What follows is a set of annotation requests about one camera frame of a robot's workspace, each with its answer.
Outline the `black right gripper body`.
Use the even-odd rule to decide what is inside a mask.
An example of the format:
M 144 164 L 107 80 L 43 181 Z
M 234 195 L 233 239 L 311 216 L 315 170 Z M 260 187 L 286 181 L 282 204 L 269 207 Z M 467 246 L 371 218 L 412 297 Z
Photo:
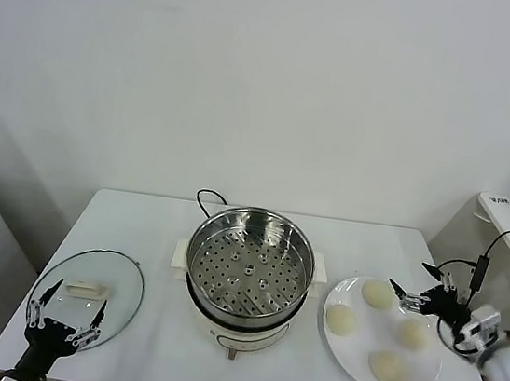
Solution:
M 457 299 L 457 290 L 438 285 L 420 294 L 420 313 L 433 315 L 445 321 L 450 329 L 459 331 L 469 323 L 471 311 Z

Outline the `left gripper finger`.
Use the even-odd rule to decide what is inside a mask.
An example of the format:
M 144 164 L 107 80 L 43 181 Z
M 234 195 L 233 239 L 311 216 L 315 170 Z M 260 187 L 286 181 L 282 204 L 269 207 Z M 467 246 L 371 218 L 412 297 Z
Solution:
M 105 317 L 106 306 L 107 301 L 104 300 L 102 302 L 101 308 L 99 308 L 99 311 L 97 312 L 96 316 L 90 323 L 89 328 L 84 331 L 74 333 L 72 335 L 71 344 L 74 347 L 87 347 L 93 341 L 96 341 L 98 337 L 100 337 L 101 334 L 100 325 L 103 321 L 103 318 Z
M 45 306 L 48 305 L 53 295 L 60 289 L 63 284 L 63 280 L 60 279 L 55 285 L 47 288 L 39 298 L 31 298 L 28 311 L 28 327 L 39 328 L 42 330 L 46 327 L 45 317 L 43 315 Z

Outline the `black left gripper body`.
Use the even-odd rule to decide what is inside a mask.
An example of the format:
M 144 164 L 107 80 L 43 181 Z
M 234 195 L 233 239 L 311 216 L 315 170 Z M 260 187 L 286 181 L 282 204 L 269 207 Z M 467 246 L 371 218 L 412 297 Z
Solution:
M 62 357 L 70 357 L 83 347 L 74 347 L 72 335 L 78 330 L 60 321 L 45 317 L 46 327 L 26 327 L 24 336 L 28 347 L 14 367 L 35 376 L 46 376 L 53 364 Z

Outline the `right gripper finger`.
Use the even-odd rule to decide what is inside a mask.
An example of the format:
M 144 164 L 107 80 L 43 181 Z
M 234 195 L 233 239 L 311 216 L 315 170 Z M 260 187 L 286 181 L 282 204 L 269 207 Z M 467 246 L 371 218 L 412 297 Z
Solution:
M 435 288 L 441 289 L 444 292 L 455 293 L 458 289 L 453 283 L 451 274 L 443 272 L 436 265 L 429 265 L 429 263 L 422 263 L 423 268 L 427 271 L 429 276 L 436 280 Z
M 419 312 L 422 306 L 425 306 L 429 302 L 427 296 L 414 295 L 413 293 L 407 293 L 401 286 L 393 279 L 389 279 L 391 286 L 393 287 L 394 294 L 399 299 L 399 306 L 404 310 L 411 312 Z

